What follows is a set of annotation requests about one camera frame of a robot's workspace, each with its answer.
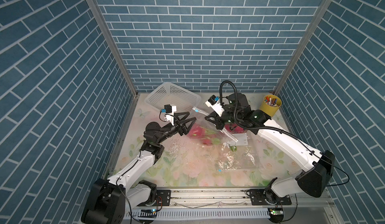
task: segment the white plastic basket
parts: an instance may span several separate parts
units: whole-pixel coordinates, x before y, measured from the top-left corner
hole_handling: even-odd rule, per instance
[[[194,106],[198,106],[201,97],[188,91],[176,84],[164,82],[152,91],[144,102],[161,110],[165,105],[176,105],[177,112],[190,111]]]

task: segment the white cable tray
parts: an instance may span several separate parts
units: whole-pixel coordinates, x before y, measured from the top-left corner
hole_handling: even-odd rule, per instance
[[[158,221],[183,221],[183,220],[202,220],[218,218],[270,218],[267,208],[199,208],[199,209],[162,209],[157,213],[157,217],[146,217],[150,213],[141,212],[141,209],[132,210],[132,215],[140,220],[158,220]],[[130,219],[126,212],[124,219]]]

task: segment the metal pole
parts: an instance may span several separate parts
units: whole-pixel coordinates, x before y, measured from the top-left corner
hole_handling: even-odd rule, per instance
[[[110,30],[108,29],[108,26],[105,23],[103,14],[100,11],[100,8],[99,8],[96,0],[86,0],[86,1],[88,3],[88,6],[90,7],[92,14],[94,15],[94,18],[95,18],[100,30],[102,31],[102,34],[103,34],[103,36],[104,36],[104,38],[108,44],[108,47],[111,50],[111,53],[113,54],[116,62],[118,63],[120,70],[122,71],[122,74],[123,74],[124,79],[126,80],[126,82],[128,84],[128,87],[130,88],[134,97],[136,97],[138,92],[136,91],[134,83],[132,82],[131,77],[128,74],[128,71],[127,71],[126,66],[124,65],[122,56],[120,55],[120,53],[118,51],[118,47],[116,46],[115,41],[112,38]]]
[[[120,151],[122,149],[122,146],[124,144],[124,140],[126,139],[128,128],[130,127],[130,123],[132,120],[132,117],[135,113],[136,104],[138,103],[140,94],[138,94],[137,97],[134,97],[130,103],[130,107],[128,109],[127,115],[124,119],[122,128],[119,132],[118,138],[115,142],[115,146],[113,147],[113,150],[111,152],[110,158],[108,159],[107,166],[104,170],[104,173],[102,175],[102,178],[107,178],[112,175],[116,163],[118,162],[118,158],[120,155]]]
[[[286,69],[283,71],[280,80],[278,81],[277,85],[275,86],[275,88],[273,90],[273,93],[275,95],[277,95],[281,91],[283,85],[285,84],[287,78],[289,77],[294,66],[297,64],[298,59],[300,58],[302,52],[304,51],[306,45],[309,42],[311,36],[313,35],[315,29],[317,28],[318,24],[320,23],[323,15],[325,14],[326,10],[328,9],[331,1],[332,0],[322,0],[320,6],[315,11],[313,18],[311,19],[309,26],[305,31],[305,34],[303,35],[300,42],[298,43],[296,50],[294,51],[288,65],[286,66]]]

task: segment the metal frame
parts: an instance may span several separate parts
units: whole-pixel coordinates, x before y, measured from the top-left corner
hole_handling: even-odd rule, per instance
[[[320,6],[315,11],[313,18],[311,19],[310,24],[305,31],[305,34],[303,35],[300,42],[298,43],[296,50],[294,51],[288,65],[286,66],[286,69],[283,71],[280,80],[278,81],[277,85],[275,86],[275,88],[273,90],[273,93],[275,95],[277,95],[281,91],[283,85],[285,84],[287,78],[289,77],[294,66],[297,64],[298,59],[300,58],[302,52],[304,51],[306,45],[309,42],[311,36],[313,35],[315,29],[317,28],[318,24],[320,23],[323,15],[325,14],[326,10],[328,9],[331,1],[332,0],[322,0]]]
[[[214,187],[214,188],[168,188],[158,187],[159,190],[171,190],[170,206],[165,208],[185,208],[178,204],[185,206],[196,207],[206,204],[213,204],[215,202],[223,203],[205,206],[205,208],[220,207],[236,207],[247,208],[251,207],[251,200],[246,194],[246,190],[265,187]],[[290,195],[291,205],[285,207],[296,207],[295,196]],[[305,193],[297,194],[298,207],[334,207],[329,192],[324,191],[319,198],[311,197]],[[254,206],[254,207],[274,207],[274,205]]]
[[[109,175],[112,175],[115,169],[116,162],[118,162],[119,154],[122,149],[124,139],[126,138],[128,128],[130,127],[130,123],[134,115],[136,104],[138,103],[139,97],[140,97],[140,94],[134,97],[131,101],[131,104],[128,109],[127,115],[124,119],[122,128],[119,132],[118,138],[116,139],[115,146],[113,147],[113,150],[111,152],[110,159],[108,160],[107,166],[105,167],[104,173],[102,175],[104,178],[107,178]]]
[[[286,126],[287,126],[287,128],[288,128],[288,131],[289,131],[290,133],[294,133],[293,126],[291,125],[289,119],[287,118],[287,116],[286,116],[286,114],[285,114],[285,111],[284,111],[282,108],[280,108],[279,111],[280,111],[280,113],[281,113],[281,116],[282,116],[282,118],[283,118],[283,121],[285,122],[285,124],[286,124]]]
[[[90,7],[91,12],[94,15],[96,23],[98,24],[100,30],[102,31],[102,34],[103,34],[103,36],[104,36],[104,38],[108,44],[108,47],[111,50],[111,53],[113,54],[113,56],[116,60],[116,63],[118,64],[120,70],[122,71],[123,77],[126,80],[128,87],[130,88],[134,97],[136,97],[138,92],[135,88],[134,83],[131,80],[130,75],[128,74],[128,71],[127,71],[126,66],[124,65],[122,56],[120,55],[120,53],[118,51],[118,47],[116,46],[115,41],[113,40],[111,32],[108,29],[108,26],[104,20],[103,14],[100,11],[100,8],[99,8],[96,0],[86,0],[86,2],[88,3],[88,6]]]
[[[234,209],[235,211],[246,210],[249,208],[268,208],[275,206],[252,206],[249,196],[246,195],[245,191],[253,188],[264,188],[264,187],[214,187],[214,188],[157,188],[158,190],[171,190],[170,206],[164,206],[164,209],[178,211],[180,209],[186,209],[184,206],[202,207],[204,209],[216,209],[227,208]],[[296,207],[295,196],[290,195],[291,205],[284,205],[283,208]],[[325,190],[321,197],[314,198],[305,193],[297,194],[298,208],[323,208],[324,214],[327,216],[330,224],[343,224],[342,218],[330,197],[330,194]]]

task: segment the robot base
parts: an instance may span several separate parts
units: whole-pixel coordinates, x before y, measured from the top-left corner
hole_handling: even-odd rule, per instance
[[[170,206],[171,190],[156,190],[156,197],[162,198],[162,206]],[[149,205],[148,202],[142,202],[138,206],[156,206],[156,201]]]
[[[291,205],[290,197],[286,196],[280,199],[280,203],[269,203],[266,201],[266,196],[264,194],[265,189],[249,189],[247,190],[247,194],[250,197],[251,204],[253,206],[267,206],[267,205],[283,205],[289,206]]]

